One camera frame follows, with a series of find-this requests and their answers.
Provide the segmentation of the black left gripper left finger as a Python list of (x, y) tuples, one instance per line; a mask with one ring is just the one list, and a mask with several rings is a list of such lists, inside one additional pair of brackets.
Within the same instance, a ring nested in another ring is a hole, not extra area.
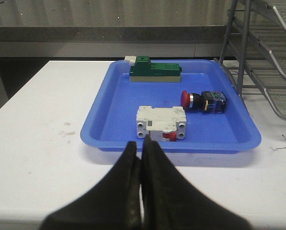
[(140, 230), (140, 159), (130, 141), (92, 189), (48, 215), (42, 230)]

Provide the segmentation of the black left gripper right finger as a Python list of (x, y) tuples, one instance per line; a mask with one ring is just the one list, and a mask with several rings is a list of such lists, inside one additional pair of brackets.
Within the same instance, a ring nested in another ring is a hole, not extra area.
[(145, 230), (246, 230), (248, 222), (209, 199), (145, 136), (141, 184)]

